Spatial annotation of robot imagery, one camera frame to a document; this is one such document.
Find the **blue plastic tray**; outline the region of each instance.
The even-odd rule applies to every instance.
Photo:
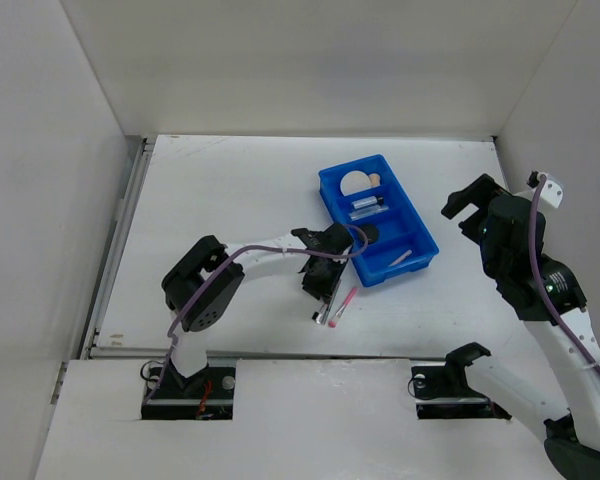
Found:
[[[380,186],[343,196],[340,191],[340,180],[352,170],[361,170],[366,174],[379,174]],[[387,278],[425,268],[440,252],[382,155],[336,165],[320,171],[318,175],[320,195],[334,221],[357,226],[371,223],[379,230],[378,241],[369,245],[362,255],[353,259],[358,276],[365,287],[382,283]],[[349,213],[354,210],[351,202],[372,195],[383,196],[384,204],[389,209],[351,221]],[[360,246],[361,243],[356,241],[354,249]],[[409,257],[398,265],[389,266],[407,250],[412,251]]]

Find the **screw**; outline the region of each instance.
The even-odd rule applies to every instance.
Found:
[[[418,373],[413,377],[413,386],[416,388],[424,388],[427,386],[427,377],[422,373]]]
[[[226,377],[224,377],[222,379],[222,388],[224,388],[225,390],[233,390],[233,388],[236,386],[236,379],[233,378],[230,375],[227,375]]]

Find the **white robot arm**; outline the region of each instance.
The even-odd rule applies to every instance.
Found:
[[[255,242],[260,246],[272,247],[277,249],[296,249],[303,250],[307,248],[307,245],[303,243],[300,237],[295,236],[291,233],[275,238],[273,240],[266,240],[261,242]],[[231,256],[233,253],[245,247],[246,244],[241,245],[227,245],[224,253],[227,256]],[[240,256],[238,265],[242,267],[242,284],[257,280],[264,277],[278,276],[278,275],[298,275],[307,264],[307,256],[299,253],[287,253],[281,255],[271,255],[271,252],[265,250],[250,250],[243,253]],[[324,302],[323,305],[328,307],[331,305],[333,297],[335,296],[335,288],[337,283],[333,283],[339,279],[341,263],[333,260],[332,269],[329,274],[329,286],[322,290],[319,294],[319,300]],[[175,334],[179,338],[178,348],[174,349],[171,355],[171,362],[177,370],[177,372],[183,377],[189,378],[203,370],[207,366],[207,351],[206,343],[208,336],[208,327],[215,323],[222,313],[224,308],[217,306],[215,309],[210,311],[201,312],[198,318],[200,327],[204,329],[191,328],[185,331],[183,324],[178,326]],[[325,309],[318,307],[318,311],[324,311]]]
[[[598,480],[600,347],[574,274],[542,254],[545,218],[541,213],[536,216],[536,208],[539,201],[558,208],[562,187],[537,172],[529,185],[537,192],[512,195],[483,175],[452,193],[442,213],[453,218],[469,203],[478,207],[460,223],[462,233],[479,245],[485,274],[495,280],[497,290],[540,345],[566,401],[546,398],[478,344],[451,352],[445,373],[431,380],[497,402],[543,442],[565,478]]]

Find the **small tool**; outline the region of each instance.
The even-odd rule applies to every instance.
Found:
[[[356,220],[384,212],[385,210],[389,210],[389,207],[386,205],[371,205],[369,207],[361,208],[360,210],[354,210],[349,214],[349,218],[355,222]]]
[[[389,264],[390,267],[395,267],[396,265],[404,262],[404,260],[409,257],[413,252],[411,250],[407,250],[406,252],[404,252],[402,255],[400,255],[398,258],[396,258],[393,262],[391,262]]]
[[[327,318],[329,317],[329,312],[331,311],[331,307],[333,307],[333,301],[336,299],[336,295],[338,294],[338,289],[340,288],[340,280],[336,284],[336,287],[333,289],[333,294],[331,299],[328,302],[324,302],[319,310],[313,313],[311,319],[316,322],[318,325],[325,325],[327,323]]]
[[[366,197],[366,198],[361,198],[360,200],[351,202],[351,206],[353,208],[355,208],[356,210],[358,210],[360,208],[369,207],[371,205],[377,205],[377,204],[378,204],[378,199],[376,197]]]
[[[336,328],[338,321],[340,320],[340,318],[342,317],[342,314],[344,313],[344,309],[347,308],[347,305],[349,305],[349,303],[351,302],[353,297],[356,295],[357,291],[358,291],[358,287],[353,287],[351,289],[351,291],[349,292],[349,295],[347,295],[347,298],[345,298],[344,302],[342,302],[342,305],[340,305],[340,308],[338,308],[338,310],[336,310],[336,314],[331,318],[331,320],[329,320],[329,327]]]

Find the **gray cable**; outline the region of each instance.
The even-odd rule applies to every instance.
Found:
[[[547,183],[546,175],[541,175],[539,180],[540,183],[538,184],[538,187],[536,188],[536,191],[533,194],[533,200],[531,201],[531,213],[529,214],[529,261],[531,262],[531,272],[533,273],[533,280],[536,283],[536,287],[538,289],[538,293],[540,293],[542,302],[544,303],[545,307],[547,307],[547,310],[549,310],[549,313],[551,314],[555,322],[562,329],[565,335],[569,337],[569,340],[573,342],[576,348],[580,350],[580,353],[582,353],[582,356],[584,356],[584,358],[587,360],[587,363],[589,363],[589,365],[593,365],[593,369],[600,376],[600,365],[597,364],[596,359],[593,358],[593,355],[591,355],[591,353],[589,353],[587,347],[584,346],[584,344],[580,341],[578,336],[575,333],[573,333],[573,331],[562,319],[560,313],[558,313],[558,310],[556,310],[556,307],[551,302],[549,294],[544,288],[544,282],[542,280],[542,275],[540,274],[540,266],[538,265],[538,255],[536,252],[536,221],[538,219],[538,206],[540,205],[540,194],[542,193],[542,189]]]
[[[271,253],[299,253],[302,255],[310,255],[312,257],[330,258],[332,260],[348,260],[350,258],[357,257],[358,255],[362,255],[362,253],[369,246],[369,239],[367,238],[367,235],[364,233],[364,231],[362,229],[356,227],[355,225],[344,225],[344,226],[346,228],[351,228],[351,229],[355,230],[358,233],[358,235],[360,235],[360,238],[364,241],[364,245],[362,245],[362,247],[360,247],[355,252],[348,253],[346,255],[336,255],[333,253],[317,252],[315,250],[303,250],[301,248],[283,249],[283,248],[277,248],[277,247],[267,247],[264,245],[246,245],[242,248],[239,248],[234,253],[232,253],[224,262],[222,262],[218,266],[218,268],[216,268],[213,272],[211,272],[211,275],[209,275],[209,277],[204,281],[204,283],[202,285],[200,285],[200,288],[198,288],[194,292],[194,294],[191,295],[191,298],[187,301],[187,303],[184,305],[184,307],[182,307],[182,309],[178,312],[178,315],[176,316],[176,318],[171,323],[171,326],[169,327],[169,330],[167,331],[167,337],[169,337],[171,339],[171,345],[169,346],[169,349],[167,350],[167,353],[164,357],[164,364],[162,365],[162,369],[160,370],[160,375],[158,376],[158,380],[153,385],[153,388],[149,391],[149,393],[144,397],[144,400],[142,401],[142,405],[146,405],[147,402],[149,400],[151,400],[151,398],[155,395],[155,392],[158,391],[158,388],[160,388],[162,381],[164,380],[164,375],[167,371],[167,366],[169,365],[169,360],[171,359],[171,356],[173,355],[173,352],[176,349],[176,346],[178,345],[178,336],[175,334],[175,331],[178,328],[178,325],[180,325],[180,323],[182,323],[182,320],[184,320],[184,318],[188,315],[189,311],[193,308],[193,306],[198,301],[198,299],[202,296],[202,294],[205,292],[205,290],[207,288],[209,288],[209,285],[211,285],[211,283],[213,283],[213,281],[218,277],[218,275],[220,275],[227,267],[229,267],[229,265],[231,265],[231,263],[236,258],[238,258],[243,253],[248,252],[250,250],[261,250],[261,251],[271,252]]]

